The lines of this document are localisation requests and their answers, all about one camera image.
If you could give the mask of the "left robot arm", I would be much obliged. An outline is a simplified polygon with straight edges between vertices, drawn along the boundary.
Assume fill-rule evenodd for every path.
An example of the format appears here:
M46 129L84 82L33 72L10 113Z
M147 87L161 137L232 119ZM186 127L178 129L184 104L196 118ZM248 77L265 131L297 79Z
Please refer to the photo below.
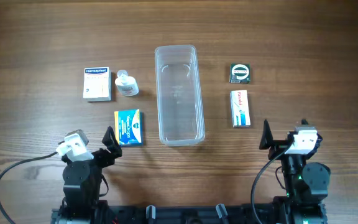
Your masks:
M105 224L118 223L117 215L101 197L101 184L107 180L102 174L105 167L114 165L122 156L122 149L108 127L102 143L106 146L90 152L85 133L78 129L68 133L56 148L56 152L67 164L63 170L63 192L60 208L52 211L51 223Z

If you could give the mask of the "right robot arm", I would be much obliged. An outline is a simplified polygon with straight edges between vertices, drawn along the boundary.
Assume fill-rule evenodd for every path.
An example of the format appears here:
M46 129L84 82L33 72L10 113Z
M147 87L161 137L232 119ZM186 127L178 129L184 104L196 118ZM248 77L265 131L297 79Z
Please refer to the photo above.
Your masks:
M273 162L281 162L285 196L275 196L267 223L327 224L323 200L328 196L331 170L319 162L310 162L323 138L307 120L287 134L284 140L274 140L269 122L264 121L260 150L269 150L268 163L257 174L251 193L252 214L257 223L263 220L257 214L254 202L256 183L264 170Z

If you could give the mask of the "white Panadol box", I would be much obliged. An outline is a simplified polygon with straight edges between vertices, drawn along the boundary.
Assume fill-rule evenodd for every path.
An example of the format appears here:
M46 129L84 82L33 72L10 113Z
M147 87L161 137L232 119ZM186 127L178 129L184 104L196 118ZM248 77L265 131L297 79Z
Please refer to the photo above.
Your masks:
M246 90L234 90L230 92L232 125L235 128L243 128L251 125L248 94Z

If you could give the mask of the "small white sanitizer bottle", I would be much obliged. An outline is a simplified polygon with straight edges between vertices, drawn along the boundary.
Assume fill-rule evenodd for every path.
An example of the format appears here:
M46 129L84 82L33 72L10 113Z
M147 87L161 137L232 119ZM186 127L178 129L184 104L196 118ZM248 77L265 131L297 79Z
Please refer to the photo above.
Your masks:
M124 96L134 96L139 93L139 87L135 78L129 76L127 70L119 70L114 82L120 94Z

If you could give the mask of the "white Hansaplast plaster box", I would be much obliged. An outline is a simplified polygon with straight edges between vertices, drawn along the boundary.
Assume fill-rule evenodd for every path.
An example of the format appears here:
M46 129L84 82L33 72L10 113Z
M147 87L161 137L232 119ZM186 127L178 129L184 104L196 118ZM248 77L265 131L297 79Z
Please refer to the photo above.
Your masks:
M84 69L83 98L86 101L111 100L111 72L109 67Z

